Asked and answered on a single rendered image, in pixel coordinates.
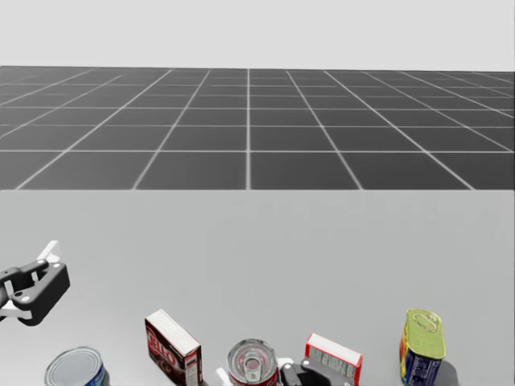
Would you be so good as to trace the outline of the red and white carton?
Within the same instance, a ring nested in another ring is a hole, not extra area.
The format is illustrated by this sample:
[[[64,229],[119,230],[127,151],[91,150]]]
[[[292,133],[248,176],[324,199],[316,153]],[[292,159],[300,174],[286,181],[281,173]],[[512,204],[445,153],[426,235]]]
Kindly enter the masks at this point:
[[[359,386],[363,355],[335,343],[316,333],[311,333],[305,347],[305,357],[339,372]]]

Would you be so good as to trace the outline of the red and white can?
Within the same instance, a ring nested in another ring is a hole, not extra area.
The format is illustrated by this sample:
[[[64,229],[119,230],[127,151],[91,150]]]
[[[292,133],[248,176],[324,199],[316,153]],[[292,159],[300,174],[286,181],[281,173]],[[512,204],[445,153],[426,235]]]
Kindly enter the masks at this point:
[[[229,379],[235,386],[278,386],[275,350],[260,339],[243,339],[227,357]]]

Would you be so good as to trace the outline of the blue flat can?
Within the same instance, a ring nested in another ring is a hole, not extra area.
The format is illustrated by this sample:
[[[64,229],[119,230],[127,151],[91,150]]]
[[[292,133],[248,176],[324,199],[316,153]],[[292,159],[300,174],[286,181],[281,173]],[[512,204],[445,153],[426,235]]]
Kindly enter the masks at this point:
[[[110,386],[101,354],[91,347],[75,347],[56,356],[44,375],[45,386]]]

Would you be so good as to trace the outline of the green and blue rectangular can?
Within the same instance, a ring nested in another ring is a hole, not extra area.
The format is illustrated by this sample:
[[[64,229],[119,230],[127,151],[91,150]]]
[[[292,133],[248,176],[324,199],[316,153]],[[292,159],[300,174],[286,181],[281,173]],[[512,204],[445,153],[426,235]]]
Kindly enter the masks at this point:
[[[399,343],[399,371],[404,386],[434,386],[446,356],[442,319],[434,312],[408,309]]]

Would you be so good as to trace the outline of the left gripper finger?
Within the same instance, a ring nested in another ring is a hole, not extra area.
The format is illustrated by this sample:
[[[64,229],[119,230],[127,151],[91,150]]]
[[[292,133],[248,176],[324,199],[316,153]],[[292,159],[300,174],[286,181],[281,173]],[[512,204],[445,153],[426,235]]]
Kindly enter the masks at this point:
[[[0,269],[0,322],[16,318],[39,325],[70,287],[68,267],[57,240],[50,241],[35,261]]]

